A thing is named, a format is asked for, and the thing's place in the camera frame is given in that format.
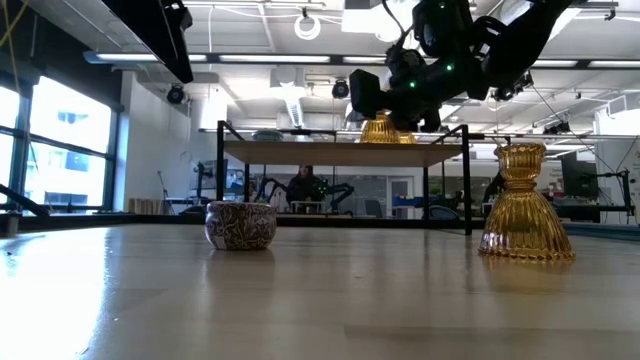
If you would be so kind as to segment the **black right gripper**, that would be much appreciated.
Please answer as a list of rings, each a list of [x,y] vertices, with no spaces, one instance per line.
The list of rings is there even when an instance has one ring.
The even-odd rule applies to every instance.
[[[427,63],[415,49],[392,45],[385,53],[390,77],[383,87],[380,78],[363,69],[349,75],[351,104],[366,117],[386,111],[401,132],[437,132],[441,105],[461,93],[480,91],[480,55],[469,46]]]

